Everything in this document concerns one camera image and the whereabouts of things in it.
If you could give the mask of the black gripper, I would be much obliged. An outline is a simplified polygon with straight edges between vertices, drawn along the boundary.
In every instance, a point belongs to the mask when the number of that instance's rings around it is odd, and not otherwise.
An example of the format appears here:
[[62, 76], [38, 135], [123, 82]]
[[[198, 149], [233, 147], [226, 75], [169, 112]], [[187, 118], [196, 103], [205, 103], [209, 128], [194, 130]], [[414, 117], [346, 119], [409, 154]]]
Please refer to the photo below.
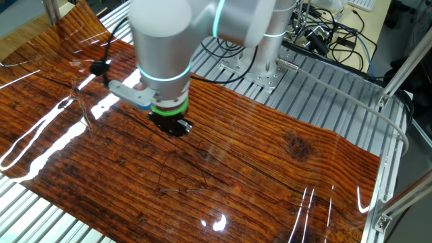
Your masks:
[[179, 113], [176, 115], [160, 115], [151, 111], [147, 118], [152, 121], [158, 129], [170, 138], [187, 136], [194, 123], [186, 119], [186, 115]]

